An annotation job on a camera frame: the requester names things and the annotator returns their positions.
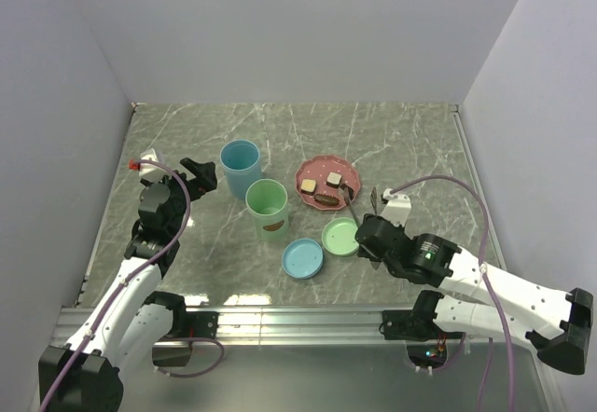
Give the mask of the metal serving tongs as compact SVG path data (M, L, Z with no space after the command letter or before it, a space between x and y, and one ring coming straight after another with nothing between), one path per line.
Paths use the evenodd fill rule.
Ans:
M354 200L354 197L355 197L355 191L354 191L354 197L352 199L350 199L349 197L343 197L343 196L341 196L341 197L343 198L346 206L348 207L349 212L350 212L352 218L354 219L354 222L355 222L356 226L360 227L361 224L362 224L362 222L361 222L360 217L356 214L356 211L355 211L354 206L353 206L353 200ZM373 213L366 213L363 216L364 219L368 219L370 217L375 217L375 216L378 215L377 197L378 197L377 187L374 186L372 188L371 192L370 192L370 195L369 195L369 200L370 200L371 207L373 209Z

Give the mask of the dark sushi piece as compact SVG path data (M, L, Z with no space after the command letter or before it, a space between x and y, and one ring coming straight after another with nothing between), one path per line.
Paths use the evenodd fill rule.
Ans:
M339 187L339 192L343 197L349 197L350 199L354 197L354 190L346 184Z

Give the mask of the brown eel sushi piece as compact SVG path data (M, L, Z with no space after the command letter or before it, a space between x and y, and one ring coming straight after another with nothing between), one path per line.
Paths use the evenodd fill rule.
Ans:
M316 203L327 207L336 207L340 204L339 198L324 193L315 194L313 199Z

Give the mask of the white topped sushi piece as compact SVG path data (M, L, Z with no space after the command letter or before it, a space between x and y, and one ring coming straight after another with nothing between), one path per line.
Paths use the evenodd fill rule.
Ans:
M330 172L326 179L326 184L332 187L339 187L341 184L342 176L338 172Z

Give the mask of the yellow topped sushi piece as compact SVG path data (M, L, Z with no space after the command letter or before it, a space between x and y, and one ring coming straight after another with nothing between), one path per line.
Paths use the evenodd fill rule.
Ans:
M300 189L301 193L304 193L307 195L313 195L316 191L316 187L317 187L316 180L304 178L300 183L299 189Z

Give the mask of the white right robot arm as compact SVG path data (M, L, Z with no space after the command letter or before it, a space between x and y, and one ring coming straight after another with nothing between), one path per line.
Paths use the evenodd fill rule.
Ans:
M409 236L410 200L400 188L373 192L381 211L353 218L349 242L373 268L421 285L413 307L382 312L387 340L426 342L439 337L502 338L508 347L534 350L547 366L568 375L585 373L593 325L593 296L526 281L489 265L438 235Z

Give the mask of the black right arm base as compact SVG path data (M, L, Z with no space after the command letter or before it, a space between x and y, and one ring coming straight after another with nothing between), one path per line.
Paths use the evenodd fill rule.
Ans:
M386 341L407 342L407 357L416 372L429 375L447 369L465 348L466 335L448 332L435 324L438 302L445 296L423 290L412 309L387 309L382 312L378 331Z

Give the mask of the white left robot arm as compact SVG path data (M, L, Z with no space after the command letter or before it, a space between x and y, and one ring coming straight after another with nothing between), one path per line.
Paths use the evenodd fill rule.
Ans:
M116 411L126 374L160 341L215 344L218 315L194 312L185 298L157 287L174 262L190 204L217 187L215 164L180 161L183 172L132 160L143 190L116 278L89 318L38 362L40 410Z

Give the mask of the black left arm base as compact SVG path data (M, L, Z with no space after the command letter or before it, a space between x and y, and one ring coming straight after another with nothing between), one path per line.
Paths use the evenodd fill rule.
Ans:
M171 330L160 339L160 342L182 342L179 352L174 348L167 348L166 353L158 360L152 349L154 370L171 378L197 378L215 370L224 360L225 348L216 339L219 313L213 310L190 310L186 300L181 295L155 291L147 299L146 304L165 307L173 314ZM207 368L196 373L174 373L169 367L184 367L192 356L193 345L196 343L213 344L219 349L219 355Z

